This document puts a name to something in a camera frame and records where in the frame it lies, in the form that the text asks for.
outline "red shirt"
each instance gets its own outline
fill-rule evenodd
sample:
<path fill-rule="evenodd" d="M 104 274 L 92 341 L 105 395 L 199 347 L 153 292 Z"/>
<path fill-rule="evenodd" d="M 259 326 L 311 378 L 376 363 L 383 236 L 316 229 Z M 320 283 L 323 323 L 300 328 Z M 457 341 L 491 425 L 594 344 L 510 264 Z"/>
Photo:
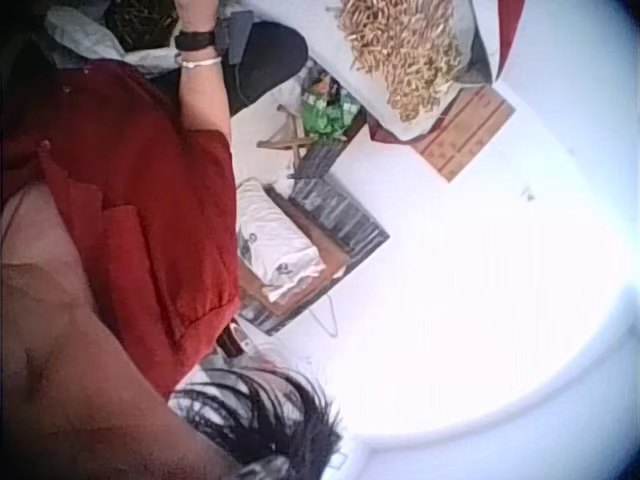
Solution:
<path fill-rule="evenodd" d="M 58 71 L 7 103 L 3 206 L 29 182 L 47 184 L 101 318 L 168 396 L 239 303 L 227 140 L 183 130 L 113 61 Z"/>

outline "cable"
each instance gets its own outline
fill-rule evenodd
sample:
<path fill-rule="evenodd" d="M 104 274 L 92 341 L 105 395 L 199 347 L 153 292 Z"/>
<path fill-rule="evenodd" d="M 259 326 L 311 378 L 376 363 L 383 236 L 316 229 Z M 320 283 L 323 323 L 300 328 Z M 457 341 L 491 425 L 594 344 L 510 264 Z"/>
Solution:
<path fill-rule="evenodd" d="M 320 326 L 320 328 L 322 328 L 322 330 L 324 330 L 324 332 L 329 335 L 329 337 L 331 338 L 338 338 L 339 335 L 339 331 L 338 331 L 338 318 L 336 317 L 336 311 L 333 307 L 333 299 L 331 298 L 331 295 L 329 295 L 328 293 L 326 294 L 326 297 L 329 299 L 329 306 L 331 307 L 331 318 L 333 320 L 333 326 L 334 326 L 334 331 L 331 332 L 325 325 L 324 323 L 322 323 L 320 321 L 320 319 L 316 316 L 316 314 L 313 312 L 313 309 L 311 307 L 308 308 L 309 313 L 311 314 L 311 316 L 313 317 L 313 319 L 316 321 L 316 323 Z"/>
<path fill-rule="evenodd" d="M 236 75 L 236 92 L 238 92 L 238 95 L 240 96 L 240 100 L 242 100 L 244 102 L 245 107 L 248 107 L 249 105 L 251 105 L 251 102 L 249 100 L 247 100 L 247 97 L 244 96 L 244 94 L 242 93 L 242 89 L 240 88 L 240 64 L 237 63 L 236 67 L 233 69 Z"/>

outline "hand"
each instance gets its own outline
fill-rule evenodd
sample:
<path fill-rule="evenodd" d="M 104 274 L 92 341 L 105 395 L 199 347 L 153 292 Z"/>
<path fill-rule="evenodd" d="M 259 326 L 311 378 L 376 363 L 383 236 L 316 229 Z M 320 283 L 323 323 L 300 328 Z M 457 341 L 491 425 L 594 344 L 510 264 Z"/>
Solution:
<path fill-rule="evenodd" d="M 185 32 L 208 32 L 216 26 L 218 0 L 175 0 Z"/>

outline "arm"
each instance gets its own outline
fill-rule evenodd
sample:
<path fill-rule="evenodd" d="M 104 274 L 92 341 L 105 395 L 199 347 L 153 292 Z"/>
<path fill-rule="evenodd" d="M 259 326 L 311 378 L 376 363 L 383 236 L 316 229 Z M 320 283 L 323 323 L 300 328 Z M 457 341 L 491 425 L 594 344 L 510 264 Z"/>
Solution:
<path fill-rule="evenodd" d="M 182 28 L 191 32 L 213 30 L 218 0 L 176 0 Z M 215 58 L 213 47 L 198 52 L 185 52 L 186 61 Z M 187 130 L 218 130 L 230 140 L 229 101 L 220 64 L 183 69 L 180 79 L 182 122 Z"/>

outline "skin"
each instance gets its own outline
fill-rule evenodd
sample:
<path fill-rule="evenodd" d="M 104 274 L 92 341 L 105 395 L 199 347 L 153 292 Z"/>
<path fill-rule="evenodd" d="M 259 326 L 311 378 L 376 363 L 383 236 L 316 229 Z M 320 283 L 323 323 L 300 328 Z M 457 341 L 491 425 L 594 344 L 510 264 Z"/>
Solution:
<path fill-rule="evenodd" d="M 215 25 L 217 0 L 178 0 L 177 8 L 185 30 Z M 216 55 L 210 48 L 184 59 Z M 230 137 L 220 65 L 185 71 L 180 99 L 187 129 Z M 44 185 L 8 202 L 2 237 L 2 433 L 22 474 L 222 479 L 231 472 L 233 462 L 167 407 L 97 318 Z"/>

